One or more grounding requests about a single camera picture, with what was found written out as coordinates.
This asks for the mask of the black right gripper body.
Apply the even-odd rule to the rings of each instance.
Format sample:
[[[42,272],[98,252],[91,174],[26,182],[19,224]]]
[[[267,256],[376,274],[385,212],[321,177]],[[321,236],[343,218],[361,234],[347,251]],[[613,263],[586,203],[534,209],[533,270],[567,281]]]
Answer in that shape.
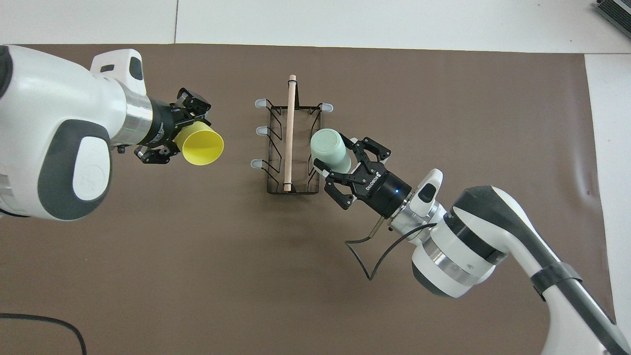
[[[390,218],[412,191],[412,187],[388,171],[375,171],[357,188],[357,198],[380,216]]]

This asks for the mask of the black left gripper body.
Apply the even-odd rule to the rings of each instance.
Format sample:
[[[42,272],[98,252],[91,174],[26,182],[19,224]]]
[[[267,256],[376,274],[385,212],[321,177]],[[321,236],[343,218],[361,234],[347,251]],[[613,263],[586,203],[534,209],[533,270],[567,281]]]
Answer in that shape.
[[[176,122],[182,117],[182,110],[172,104],[149,98],[152,108],[152,121],[148,133],[138,144],[148,147],[173,145],[176,136]]]

